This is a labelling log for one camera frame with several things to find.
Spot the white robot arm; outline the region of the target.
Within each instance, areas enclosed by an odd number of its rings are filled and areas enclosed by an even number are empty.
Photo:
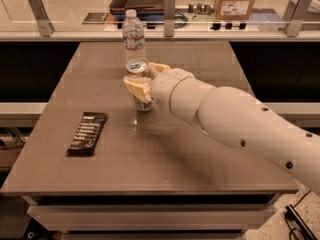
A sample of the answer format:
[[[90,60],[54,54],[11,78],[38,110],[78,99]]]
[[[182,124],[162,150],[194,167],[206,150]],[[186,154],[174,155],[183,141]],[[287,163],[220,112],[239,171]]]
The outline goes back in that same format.
[[[215,87],[180,68],[141,58],[126,65],[127,90],[214,140],[257,154],[320,192],[320,137],[283,119],[249,93]]]

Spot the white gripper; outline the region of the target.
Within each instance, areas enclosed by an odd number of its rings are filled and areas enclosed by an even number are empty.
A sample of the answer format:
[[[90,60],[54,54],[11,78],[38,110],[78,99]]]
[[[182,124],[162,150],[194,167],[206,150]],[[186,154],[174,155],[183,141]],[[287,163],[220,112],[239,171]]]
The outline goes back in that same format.
[[[153,101],[159,109],[171,112],[170,102],[174,89],[184,80],[194,75],[180,68],[170,69],[169,65],[149,63],[149,77],[125,76],[123,82],[127,90],[144,103]]]

